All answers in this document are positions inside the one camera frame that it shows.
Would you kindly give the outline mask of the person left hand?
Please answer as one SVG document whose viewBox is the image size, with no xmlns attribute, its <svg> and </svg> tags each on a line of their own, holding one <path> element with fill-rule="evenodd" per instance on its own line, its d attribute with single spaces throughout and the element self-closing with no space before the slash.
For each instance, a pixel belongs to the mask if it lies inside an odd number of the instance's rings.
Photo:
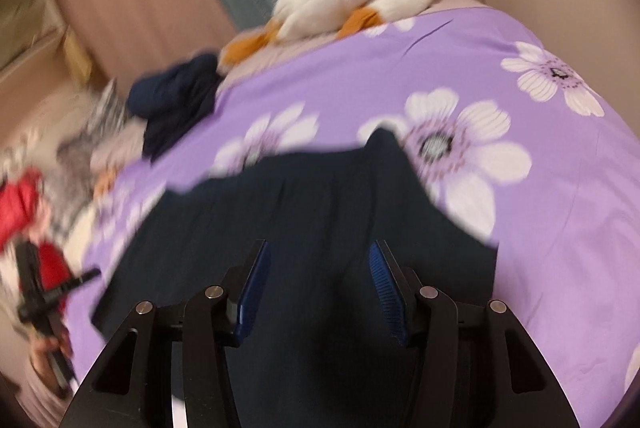
<svg viewBox="0 0 640 428">
<path fill-rule="evenodd" d="M 44 336 L 36 330 L 29 334 L 29 361 L 32 368 L 40 378 L 41 382 L 50 390 L 58 389 L 51 361 L 50 353 L 60 350 L 65 358 L 73 358 L 73 348 L 70 343 L 70 333 L 65 326 L 62 327 L 58 336 Z"/>
</svg>

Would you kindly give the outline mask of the pink sleeve forearm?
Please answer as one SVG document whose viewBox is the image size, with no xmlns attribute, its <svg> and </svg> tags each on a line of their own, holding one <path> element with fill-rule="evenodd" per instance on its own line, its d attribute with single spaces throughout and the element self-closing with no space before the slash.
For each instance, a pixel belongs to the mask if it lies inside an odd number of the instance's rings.
<svg viewBox="0 0 640 428">
<path fill-rule="evenodd" d="M 32 367 L 26 368 L 25 382 L 17 401 L 38 427 L 60 426 L 72 399 L 73 393 L 70 390 L 65 390 L 62 394 L 53 392 L 43 384 Z"/>
</svg>

